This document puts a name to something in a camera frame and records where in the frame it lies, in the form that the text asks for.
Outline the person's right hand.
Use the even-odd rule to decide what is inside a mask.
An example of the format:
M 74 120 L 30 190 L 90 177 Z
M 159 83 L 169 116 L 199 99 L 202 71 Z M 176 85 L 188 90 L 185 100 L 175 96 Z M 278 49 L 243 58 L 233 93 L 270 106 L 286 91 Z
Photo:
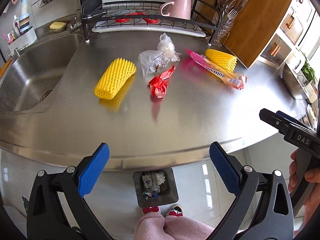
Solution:
M 295 189 L 290 193 L 291 204 L 293 208 L 293 215 L 296 216 L 310 194 L 312 193 L 315 183 L 309 183 L 305 179 L 305 173 L 311 169 L 319 167 L 319 158 L 316 158 L 309 152 L 298 148 L 296 152 L 296 177 L 297 185 Z

